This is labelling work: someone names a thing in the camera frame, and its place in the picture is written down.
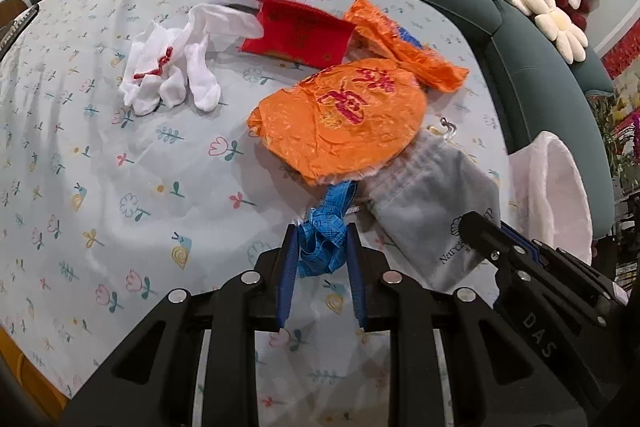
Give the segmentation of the blue ribbon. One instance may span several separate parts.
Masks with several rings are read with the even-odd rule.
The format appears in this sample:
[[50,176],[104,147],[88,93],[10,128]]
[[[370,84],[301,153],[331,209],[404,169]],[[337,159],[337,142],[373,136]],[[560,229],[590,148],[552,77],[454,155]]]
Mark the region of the blue ribbon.
[[357,193],[356,181],[330,185],[317,207],[297,225],[298,275],[318,277],[340,269],[346,262],[345,216]]

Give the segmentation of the orange plastic bag red characters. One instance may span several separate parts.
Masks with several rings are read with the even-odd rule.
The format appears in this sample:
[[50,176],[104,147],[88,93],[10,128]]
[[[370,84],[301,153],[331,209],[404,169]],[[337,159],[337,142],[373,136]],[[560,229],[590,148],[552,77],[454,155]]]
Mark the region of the orange plastic bag red characters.
[[317,72],[263,98],[247,127],[314,185],[372,176],[421,128],[426,96],[412,72],[364,58]]

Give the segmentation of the white lined trash bin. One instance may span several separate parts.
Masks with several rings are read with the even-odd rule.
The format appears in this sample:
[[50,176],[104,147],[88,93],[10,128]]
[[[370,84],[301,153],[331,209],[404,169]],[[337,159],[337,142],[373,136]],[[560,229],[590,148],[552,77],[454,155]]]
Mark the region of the white lined trash bin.
[[591,212],[568,147],[554,133],[543,131],[509,160],[514,229],[590,265]]

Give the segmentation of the floral light blue tablecloth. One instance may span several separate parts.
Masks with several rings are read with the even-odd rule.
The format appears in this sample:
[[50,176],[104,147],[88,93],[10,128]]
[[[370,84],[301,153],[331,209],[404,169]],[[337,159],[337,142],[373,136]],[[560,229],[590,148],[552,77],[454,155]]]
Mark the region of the floral light blue tablecloth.
[[[210,0],[43,0],[1,64],[1,324],[63,395],[81,386],[168,291],[202,293],[278,246],[322,190],[265,150],[245,121],[309,69],[230,49],[211,55],[212,113],[192,102],[138,117],[118,87],[149,23],[180,27]],[[343,14],[354,0],[314,0]],[[416,0],[370,0],[465,67],[464,87],[428,96],[424,124],[454,145],[515,216],[498,116],[462,33]]]

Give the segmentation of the potted flower plant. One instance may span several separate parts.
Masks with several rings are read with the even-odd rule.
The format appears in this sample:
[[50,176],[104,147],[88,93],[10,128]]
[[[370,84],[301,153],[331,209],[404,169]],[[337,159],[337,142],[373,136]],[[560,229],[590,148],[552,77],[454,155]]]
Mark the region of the potted flower plant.
[[589,98],[612,178],[624,193],[639,187],[639,71],[629,67],[614,80],[611,96]]

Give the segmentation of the white daisy pillow lower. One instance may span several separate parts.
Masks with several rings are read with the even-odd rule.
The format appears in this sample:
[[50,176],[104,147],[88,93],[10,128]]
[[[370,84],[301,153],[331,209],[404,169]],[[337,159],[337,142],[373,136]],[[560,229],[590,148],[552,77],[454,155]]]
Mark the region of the white daisy pillow lower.
[[534,23],[567,65],[585,62],[588,38],[564,11],[553,8],[536,14]]

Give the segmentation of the white crumpled glove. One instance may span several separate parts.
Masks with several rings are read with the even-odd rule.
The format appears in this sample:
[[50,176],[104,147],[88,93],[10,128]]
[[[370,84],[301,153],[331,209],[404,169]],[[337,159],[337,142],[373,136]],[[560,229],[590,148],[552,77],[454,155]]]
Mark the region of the white crumpled glove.
[[220,101],[221,87],[206,65],[207,52],[224,52],[235,41],[263,35],[255,15],[219,4],[195,5],[183,27],[152,22],[132,40],[119,86],[122,103],[145,116],[160,103],[175,107],[191,95],[196,108],[209,113]]

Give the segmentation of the orange snack wrapper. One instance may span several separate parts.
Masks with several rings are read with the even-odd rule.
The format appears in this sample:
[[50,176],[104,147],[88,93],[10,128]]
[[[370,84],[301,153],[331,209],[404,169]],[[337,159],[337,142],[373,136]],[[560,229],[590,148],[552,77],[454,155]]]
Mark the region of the orange snack wrapper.
[[352,2],[344,20],[355,26],[356,40],[363,49],[394,61],[424,86],[452,93],[463,86],[469,75],[466,68],[454,65],[429,46],[422,46],[369,0]]

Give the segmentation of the red envelope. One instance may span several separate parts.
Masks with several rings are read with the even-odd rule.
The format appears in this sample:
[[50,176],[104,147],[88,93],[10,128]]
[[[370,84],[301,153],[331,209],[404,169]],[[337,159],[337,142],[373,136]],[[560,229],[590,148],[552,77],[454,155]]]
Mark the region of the red envelope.
[[257,19],[264,34],[245,39],[242,52],[316,69],[340,65],[355,31],[348,20],[290,0],[262,0]]

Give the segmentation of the black remote control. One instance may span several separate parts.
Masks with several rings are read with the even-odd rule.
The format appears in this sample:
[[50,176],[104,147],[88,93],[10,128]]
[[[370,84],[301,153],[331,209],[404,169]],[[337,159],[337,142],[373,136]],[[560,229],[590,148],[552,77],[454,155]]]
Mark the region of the black remote control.
[[5,56],[14,42],[39,13],[39,5],[34,4],[1,29],[0,55]]

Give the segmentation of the round wooden side table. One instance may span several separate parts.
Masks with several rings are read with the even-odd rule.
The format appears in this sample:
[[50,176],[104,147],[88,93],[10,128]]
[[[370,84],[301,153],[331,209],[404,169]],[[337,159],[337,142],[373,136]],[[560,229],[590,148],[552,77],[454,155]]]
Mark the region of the round wooden side table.
[[31,6],[30,0],[0,0],[0,27],[8,26]]

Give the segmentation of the grey drawstring pouch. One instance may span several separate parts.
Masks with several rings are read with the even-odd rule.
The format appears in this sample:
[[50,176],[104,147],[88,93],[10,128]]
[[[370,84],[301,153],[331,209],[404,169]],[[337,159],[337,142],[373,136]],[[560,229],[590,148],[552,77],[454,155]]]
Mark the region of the grey drawstring pouch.
[[459,235],[465,213],[500,223],[497,184],[457,147],[420,131],[358,191],[378,224],[435,291],[449,291],[483,257]]

